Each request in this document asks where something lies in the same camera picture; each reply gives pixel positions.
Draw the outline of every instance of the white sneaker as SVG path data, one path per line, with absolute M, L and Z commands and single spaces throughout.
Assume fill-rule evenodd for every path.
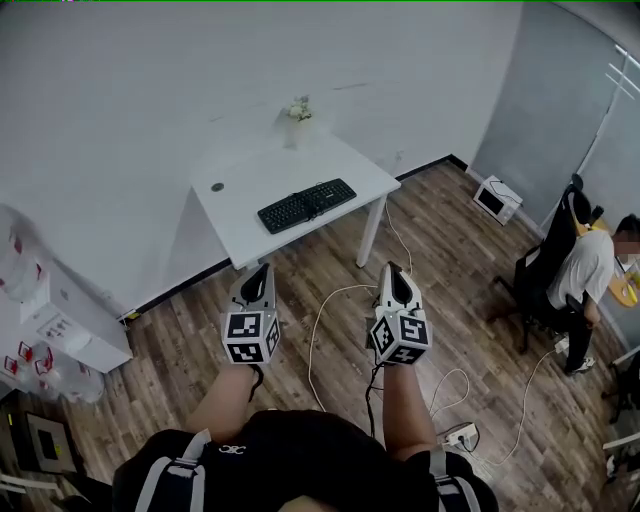
M 596 360 L 593 357 L 585 357 L 584 361 L 582 361 L 582 366 L 580 368 L 576 368 L 572 372 L 567 373 L 567 375 L 575 375 L 576 373 L 585 373 L 593 368 L 593 365 L 596 364 Z

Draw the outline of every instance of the leg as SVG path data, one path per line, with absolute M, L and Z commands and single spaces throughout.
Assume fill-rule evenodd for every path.
M 529 350 L 529 329 L 531 328 L 532 320 L 530 317 L 522 317 L 522 329 L 524 334 L 522 335 L 522 346 L 518 348 L 518 352 L 524 354 Z
M 414 366 L 385 366 L 382 396 L 384 442 L 392 458 L 404 461 L 438 445 Z
M 196 410 L 187 419 L 186 430 L 209 429 L 211 439 L 224 443 L 233 439 L 247 421 L 247 405 L 254 371 L 248 365 L 223 366 Z
M 360 242 L 358 259 L 356 259 L 356 265 L 358 265 L 360 268 L 364 267 L 367 264 L 367 260 L 369 259 L 371 246 L 373 245 L 373 240 L 376 237 L 378 224 L 380 224 L 380 217 L 382 217 L 382 210 L 384 210 L 384 203 L 386 201 L 387 195 L 385 194 L 380 199 L 376 200 L 371 205 L 371 210 L 369 210 L 369 218 L 367 219 L 367 225 L 364 228 L 362 242 Z
M 627 372 L 629 372 L 631 375 L 635 373 L 632 368 L 629 368 Z M 618 422 L 618 418 L 620 418 L 620 413 L 622 412 L 623 409 L 631 409 L 630 407 L 631 404 L 629 403 L 629 396 L 628 396 L 629 390 L 627 389 L 627 382 L 629 382 L 629 379 L 627 378 L 627 375 L 626 375 L 627 372 L 620 374 L 620 372 L 618 371 L 618 367 L 613 366 L 613 373 L 615 374 L 615 377 L 616 377 L 616 390 L 613 393 L 608 393 L 607 397 L 618 395 L 618 403 L 616 404 L 616 412 L 613 414 L 613 416 L 609 420 L 609 423 L 611 425 Z M 633 377 L 631 377 L 631 382 L 636 382 L 636 380 L 637 378 L 634 379 Z
M 494 313 L 492 314 L 489 318 L 487 318 L 487 323 L 488 324 L 492 324 L 494 323 L 498 318 L 507 318 L 510 317 L 511 315 L 515 315 L 516 313 L 519 313 L 520 310 L 518 309 L 518 306 L 509 306 L 508 309 L 500 312 L 500 313 Z
M 564 367 L 564 371 L 567 373 L 575 371 L 582 366 L 592 334 L 584 318 L 577 315 L 572 316 L 576 316 L 576 318 L 572 319 L 569 328 L 569 357 L 567 357 L 567 363 Z
M 513 290 L 513 286 L 511 286 L 511 284 L 507 283 L 507 281 L 506 281 L 506 279 L 504 277 L 496 276 L 496 277 L 493 278 L 492 282 L 493 282 L 493 284 L 500 283 L 509 292 L 509 295 L 511 295 L 512 297 L 515 297 L 515 292 Z

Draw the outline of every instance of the flower vase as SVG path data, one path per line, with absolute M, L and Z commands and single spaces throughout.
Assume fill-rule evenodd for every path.
M 296 119 L 289 119 L 287 128 L 285 131 L 284 147 L 289 149 L 299 149 L 303 146 L 308 138 L 310 130 L 310 119 L 303 119 L 298 121 Z

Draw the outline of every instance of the white desk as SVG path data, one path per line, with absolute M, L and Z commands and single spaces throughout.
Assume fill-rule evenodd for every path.
M 272 235 L 258 218 L 258 210 L 294 192 L 342 178 L 357 197 L 310 222 Z M 214 183 L 224 189 L 213 192 Z M 191 179 L 204 210 L 237 269 L 318 229 L 361 206 L 378 200 L 369 212 L 356 263 L 363 267 L 375 238 L 387 194 L 400 182 L 355 149 L 326 134 L 310 139 L 298 149 L 277 148 L 228 168 L 212 168 Z

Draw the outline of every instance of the white box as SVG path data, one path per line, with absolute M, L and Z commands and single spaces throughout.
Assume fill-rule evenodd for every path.
M 34 297 L 20 307 L 20 332 L 101 372 L 133 357 L 124 327 L 55 263 Z
M 522 204 L 522 198 L 495 176 L 482 182 L 473 200 L 503 226 Z

